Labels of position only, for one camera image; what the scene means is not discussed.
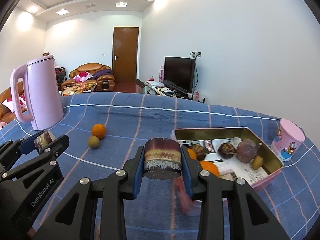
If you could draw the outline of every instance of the brown armchair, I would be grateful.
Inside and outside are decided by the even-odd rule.
[[[24,93],[22,81],[18,83],[18,93],[20,96]],[[15,113],[12,113],[9,108],[2,104],[2,102],[8,98],[12,98],[11,88],[7,88],[4,92],[0,94],[0,122],[9,123],[16,118]],[[22,108],[21,110],[22,112],[25,112],[27,109]]]
[[[74,87],[77,83],[73,78],[80,74],[83,71],[87,71],[91,74],[97,72],[102,69],[111,69],[109,66],[102,65],[100,63],[87,63],[77,67],[77,69],[70,72],[70,79],[66,80],[61,84],[61,89],[66,87]],[[97,91],[113,91],[115,89],[115,77],[112,74],[100,76],[97,80],[89,79],[86,80],[85,83],[97,83]]]

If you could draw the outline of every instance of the floral cushion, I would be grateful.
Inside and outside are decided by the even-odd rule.
[[[91,73],[85,71],[85,72],[81,72],[79,75],[76,75],[73,79],[74,79],[76,82],[84,82],[84,81],[86,81],[86,80],[89,79],[89,78],[92,78]]]
[[[26,97],[24,94],[19,96],[20,104],[22,105],[21,108],[27,108],[27,103],[26,103]]]
[[[21,108],[26,108],[27,107],[27,105],[24,106],[24,104],[23,104],[23,102],[21,100],[19,100],[19,102],[20,102],[20,107]],[[7,108],[9,108],[12,113],[14,113],[14,107],[13,107],[12,98],[6,99],[5,101],[2,102],[2,104],[4,106],[6,106]]]

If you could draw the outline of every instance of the purple blanket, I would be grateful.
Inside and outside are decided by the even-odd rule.
[[[108,75],[108,74],[113,74],[111,69],[98,70],[97,72],[92,74],[92,78],[89,78],[89,79],[98,79],[100,76]]]

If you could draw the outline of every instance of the white wall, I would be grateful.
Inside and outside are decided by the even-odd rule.
[[[139,73],[142,12],[89,12],[48,23],[45,51],[67,74],[78,66],[97,62],[112,67],[114,27],[139,27],[137,77]]]
[[[10,87],[10,75],[18,67],[44,53],[47,23],[15,8],[0,32],[0,93]]]
[[[156,0],[142,20],[140,80],[192,51],[208,104],[288,118],[320,147],[320,26],[303,0]]]

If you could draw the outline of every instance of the pink tin box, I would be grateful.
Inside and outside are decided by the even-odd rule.
[[[255,191],[268,186],[272,179],[278,175],[284,166],[283,162],[273,153],[254,132],[247,127],[227,127],[227,128],[195,128],[195,129],[175,129],[172,131],[171,138],[177,141],[204,141],[204,143],[215,139],[239,137],[242,140],[251,139],[255,143],[262,143],[258,149],[258,156],[264,160],[262,169],[266,172],[266,177],[252,183]],[[186,194],[182,177],[174,179],[174,184],[178,191],[180,204],[183,212],[189,216],[200,215],[201,202],[192,201]]]

